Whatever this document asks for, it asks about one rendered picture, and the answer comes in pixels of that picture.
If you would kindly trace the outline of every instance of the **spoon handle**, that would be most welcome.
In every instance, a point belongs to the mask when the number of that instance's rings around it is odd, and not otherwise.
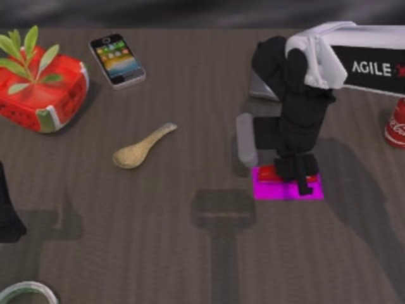
[[[156,144],[163,136],[166,134],[173,132],[177,129],[177,125],[174,123],[166,123],[162,125],[158,130],[154,131],[151,135],[143,140],[143,143],[148,146],[149,148]]]

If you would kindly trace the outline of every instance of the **wooden spoon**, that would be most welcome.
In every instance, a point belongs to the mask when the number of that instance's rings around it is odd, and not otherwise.
[[[177,129],[174,123],[166,123],[158,130],[154,131],[151,135],[143,141],[119,149],[113,155],[113,162],[115,165],[123,169],[133,169],[141,165],[145,160],[149,150],[158,142],[163,136]]]

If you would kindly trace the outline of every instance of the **watermelon-patterned pot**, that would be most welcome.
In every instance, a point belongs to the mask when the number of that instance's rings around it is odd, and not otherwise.
[[[45,50],[35,47],[36,54],[29,69],[36,75]],[[89,90],[89,74],[83,62],[59,54],[41,73],[58,73],[61,82],[30,84],[24,90],[9,95],[8,89],[27,80],[0,68],[0,114],[24,128],[51,133],[63,128],[76,114]]]

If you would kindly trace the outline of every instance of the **potted plant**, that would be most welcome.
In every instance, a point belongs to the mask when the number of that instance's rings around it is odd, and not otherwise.
[[[82,105],[89,89],[83,62],[37,46],[38,27],[21,40],[17,30],[0,35],[0,114],[30,130],[55,132]]]

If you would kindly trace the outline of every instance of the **gray fabric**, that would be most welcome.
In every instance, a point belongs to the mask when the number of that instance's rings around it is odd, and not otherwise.
[[[62,303],[405,303],[405,151],[382,137],[396,98],[337,92],[315,149],[325,201],[255,203],[235,118],[271,111],[247,98],[249,61],[259,40],[295,31],[121,30],[147,80],[118,92],[87,49],[111,32],[40,32],[89,65],[92,90],[67,129],[0,119],[28,228],[0,244],[0,289],[36,280]],[[166,122],[179,129],[141,167],[113,165]]]

